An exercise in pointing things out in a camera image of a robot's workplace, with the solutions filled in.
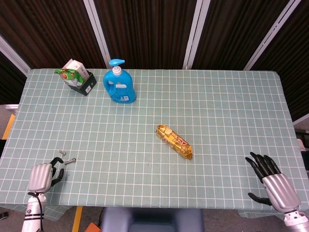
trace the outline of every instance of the screw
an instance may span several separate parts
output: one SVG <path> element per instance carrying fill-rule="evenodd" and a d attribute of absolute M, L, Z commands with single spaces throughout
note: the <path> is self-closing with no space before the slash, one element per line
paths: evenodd
<path fill-rule="evenodd" d="M 63 151 L 63 150 L 58 150 L 58 152 L 61 154 L 61 155 L 63 155 L 63 156 L 65 156 L 67 153 L 65 152 L 65 151 Z"/>
<path fill-rule="evenodd" d="M 70 163 L 75 163 L 76 162 L 76 158 L 73 158 L 71 160 L 68 160 L 67 162 L 64 162 L 64 165 L 68 165 Z"/>

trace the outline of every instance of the green grid tablecloth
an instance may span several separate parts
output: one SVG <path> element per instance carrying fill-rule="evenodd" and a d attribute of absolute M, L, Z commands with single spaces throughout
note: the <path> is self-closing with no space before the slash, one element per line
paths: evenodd
<path fill-rule="evenodd" d="M 247 195 L 266 196 L 245 161 L 253 151 L 277 162 L 301 210 L 309 209 L 309 180 L 276 73 L 129 70 L 137 99 L 117 104 L 102 84 L 107 70 L 90 71 L 98 83 L 87 97 L 53 69 L 28 73 L 0 161 L 0 203 L 26 204 L 31 167 L 63 149 L 77 162 L 46 194 L 50 205 L 271 210 Z M 191 161 L 156 136 L 158 124 L 191 144 Z"/>

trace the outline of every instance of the dark wall panel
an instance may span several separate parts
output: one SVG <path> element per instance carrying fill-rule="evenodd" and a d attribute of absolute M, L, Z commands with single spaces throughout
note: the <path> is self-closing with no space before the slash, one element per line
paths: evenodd
<path fill-rule="evenodd" d="M 0 52 L 0 105 L 19 104 L 26 76 Z"/>
<path fill-rule="evenodd" d="M 124 68 L 182 69 L 196 0 L 95 0 L 111 58 Z"/>
<path fill-rule="evenodd" d="M 309 113 L 308 12 L 301 1 L 252 68 L 279 74 L 293 121 Z"/>
<path fill-rule="evenodd" d="M 192 69 L 243 70 L 288 0 L 212 0 Z"/>
<path fill-rule="evenodd" d="M 1 1 L 0 29 L 31 68 L 105 68 L 83 0 Z"/>

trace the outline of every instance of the blue detergent bottle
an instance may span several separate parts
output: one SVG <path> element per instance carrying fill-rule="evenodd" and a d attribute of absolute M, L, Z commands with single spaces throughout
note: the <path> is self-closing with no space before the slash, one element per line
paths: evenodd
<path fill-rule="evenodd" d="M 103 84 L 115 102 L 132 103 L 135 100 L 132 77 L 118 66 L 124 62 L 123 59 L 112 59 L 109 62 L 113 68 L 104 75 Z"/>

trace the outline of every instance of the robotic arm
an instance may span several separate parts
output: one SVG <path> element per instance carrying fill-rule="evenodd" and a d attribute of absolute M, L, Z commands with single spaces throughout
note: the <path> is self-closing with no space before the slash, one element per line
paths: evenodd
<path fill-rule="evenodd" d="M 22 232 L 43 232 L 43 216 L 46 206 L 45 193 L 61 181 L 64 169 L 60 169 L 59 176 L 52 180 L 56 173 L 55 164 L 63 163 L 59 157 L 54 158 L 50 163 L 35 165 L 31 169 L 28 190 L 30 199 L 26 209 Z"/>
<path fill-rule="evenodd" d="M 309 232 L 309 220 L 304 213 L 298 212 L 300 199 L 285 174 L 282 174 L 275 161 L 269 156 L 256 155 L 250 152 L 255 162 L 246 157 L 248 163 L 261 183 L 269 198 L 260 198 L 249 192 L 252 200 L 272 205 L 280 213 L 284 213 L 284 223 L 292 232 Z"/>

